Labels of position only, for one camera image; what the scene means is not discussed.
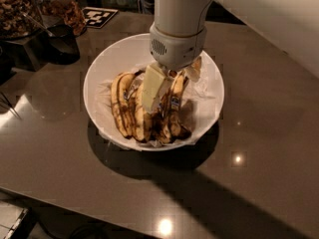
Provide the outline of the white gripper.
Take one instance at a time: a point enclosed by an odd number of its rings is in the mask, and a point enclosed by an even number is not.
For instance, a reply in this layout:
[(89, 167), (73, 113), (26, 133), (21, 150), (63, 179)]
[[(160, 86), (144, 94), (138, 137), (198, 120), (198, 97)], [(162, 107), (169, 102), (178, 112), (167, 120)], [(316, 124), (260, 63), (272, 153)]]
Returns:
[(143, 80), (142, 104), (151, 114), (159, 105), (160, 99), (172, 83), (168, 69), (179, 71), (193, 81), (200, 78), (201, 54), (206, 36), (206, 28), (190, 37), (174, 37), (162, 33), (156, 24), (150, 27), (150, 52), (159, 63), (147, 65)]

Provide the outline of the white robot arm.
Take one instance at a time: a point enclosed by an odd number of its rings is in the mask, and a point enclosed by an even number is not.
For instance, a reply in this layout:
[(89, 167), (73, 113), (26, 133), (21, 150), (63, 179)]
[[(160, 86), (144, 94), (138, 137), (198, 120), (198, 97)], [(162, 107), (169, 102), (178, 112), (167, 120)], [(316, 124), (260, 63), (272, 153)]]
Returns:
[(313, 75), (319, 73), (319, 0), (141, 0), (154, 15), (150, 47), (154, 59), (175, 71), (190, 65), (203, 50), (204, 21), (216, 3)]

